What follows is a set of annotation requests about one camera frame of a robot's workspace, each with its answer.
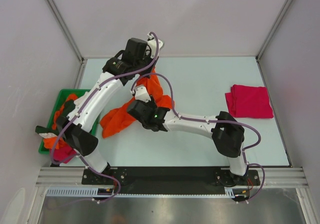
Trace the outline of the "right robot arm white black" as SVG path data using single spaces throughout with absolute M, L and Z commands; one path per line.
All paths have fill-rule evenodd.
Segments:
M 158 107 L 153 101 L 140 100 L 133 101 L 126 111 L 147 130 L 182 131 L 211 139 L 217 151 L 227 157 L 231 180 L 237 185 L 248 180 L 248 165 L 242 153 L 245 130 L 229 113 L 221 111 L 210 123 L 197 117 L 183 118 L 172 109 Z

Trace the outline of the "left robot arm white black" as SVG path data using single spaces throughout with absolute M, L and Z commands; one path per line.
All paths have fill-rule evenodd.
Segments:
M 56 120 L 58 139 L 63 139 L 92 168 L 93 178 L 100 184 L 110 180 L 108 162 L 100 154 L 98 139 L 90 133 L 94 122 L 113 95 L 137 74 L 150 71 L 158 58 L 162 43 L 154 32 L 147 40 L 130 38 L 124 50 L 110 58 L 95 86 L 66 116 Z

